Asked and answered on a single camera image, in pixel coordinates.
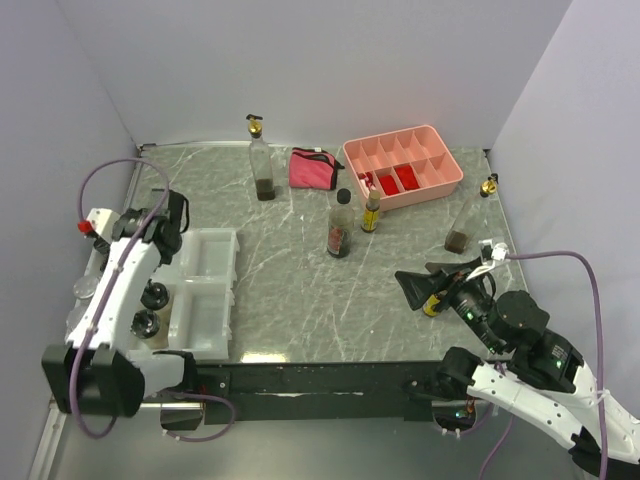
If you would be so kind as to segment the yellow label sauce bottle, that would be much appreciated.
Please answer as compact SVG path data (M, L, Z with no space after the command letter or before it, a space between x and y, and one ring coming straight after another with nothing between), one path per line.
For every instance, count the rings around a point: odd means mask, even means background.
M364 207L361 229L366 233L372 233L377 228L380 212L381 195L378 190L370 190Z

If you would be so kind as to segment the glass oil bottle gold spout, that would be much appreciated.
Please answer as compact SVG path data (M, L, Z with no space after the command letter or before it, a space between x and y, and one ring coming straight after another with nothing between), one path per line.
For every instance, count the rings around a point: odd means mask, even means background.
M446 235L445 250L455 254L464 253L485 222L489 200L497 192L498 185L498 174L491 173L477 192L466 200Z

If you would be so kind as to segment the round shaker black spout lid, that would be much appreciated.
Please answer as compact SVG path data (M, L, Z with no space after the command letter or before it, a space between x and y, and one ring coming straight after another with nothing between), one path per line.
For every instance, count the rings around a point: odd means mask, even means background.
M143 307L157 314L162 321L169 320L172 302L173 296L170 290L160 282L149 281L141 296Z

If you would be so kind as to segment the shaker jar chrome black lid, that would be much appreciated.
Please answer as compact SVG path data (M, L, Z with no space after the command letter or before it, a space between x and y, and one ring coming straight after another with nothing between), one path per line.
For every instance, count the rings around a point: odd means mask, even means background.
M168 324L153 310L138 311L131 323L130 332L149 349L168 347Z

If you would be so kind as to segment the white plastic divided tray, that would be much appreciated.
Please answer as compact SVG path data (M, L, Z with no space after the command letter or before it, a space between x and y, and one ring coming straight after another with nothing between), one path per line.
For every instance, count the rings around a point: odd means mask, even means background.
M231 340L230 315L234 306L237 234L229 228L203 228L182 235L182 246L170 265L159 264L159 250L137 241L129 253L130 240L111 246L110 257L83 319L66 340L78 348L89 331L100 301L108 296L89 347L103 344L130 360L155 351L182 350L197 360L225 360ZM143 310L141 296L149 281L163 283L173 302L168 324L168 347L149 349L131 332L134 315Z

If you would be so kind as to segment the tall glass oil bottle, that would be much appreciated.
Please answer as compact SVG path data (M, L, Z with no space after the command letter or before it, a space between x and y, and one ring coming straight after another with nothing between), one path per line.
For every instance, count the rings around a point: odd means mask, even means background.
M259 201L271 201L276 197L271 151L263 139L263 117L254 114L246 116L251 137L249 161L253 174L256 196Z

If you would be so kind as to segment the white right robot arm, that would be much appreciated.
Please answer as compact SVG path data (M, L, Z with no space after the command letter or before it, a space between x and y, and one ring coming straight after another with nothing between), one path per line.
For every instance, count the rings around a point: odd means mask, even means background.
M462 347L450 348L435 374L411 392L452 401L487 400L537 427L600 479L639 476L639 421L596 378L582 354L548 327L549 314L524 290L496 293L498 260L428 263L398 271L412 310L454 311L492 354L509 355L499 371Z

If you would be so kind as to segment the dark soy sauce bottle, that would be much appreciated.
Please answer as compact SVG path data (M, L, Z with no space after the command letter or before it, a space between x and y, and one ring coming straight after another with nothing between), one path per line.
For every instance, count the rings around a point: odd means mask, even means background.
M331 207L328 217L327 252L335 258L346 257L351 250L355 225L355 210L351 205L351 191L337 191L337 203Z

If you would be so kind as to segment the small yellow label bottle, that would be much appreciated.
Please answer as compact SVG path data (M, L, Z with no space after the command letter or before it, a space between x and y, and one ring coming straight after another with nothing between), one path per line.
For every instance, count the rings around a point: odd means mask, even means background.
M423 305L422 311L423 313L431 318L437 317L439 315L438 305L441 302L440 296L437 294L431 295Z

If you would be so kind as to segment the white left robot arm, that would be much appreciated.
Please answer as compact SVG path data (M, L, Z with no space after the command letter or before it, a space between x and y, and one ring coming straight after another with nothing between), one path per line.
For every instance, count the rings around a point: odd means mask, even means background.
M66 413L127 417L143 400L166 392L193 399L200 388L194 356L169 348L129 351L134 334L155 330L154 314L168 290L152 275L172 262L189 225L189 202L155 189L154 204L129 208L114 223L109 256L87 310L64 343L50 345L41 364L59 409Z

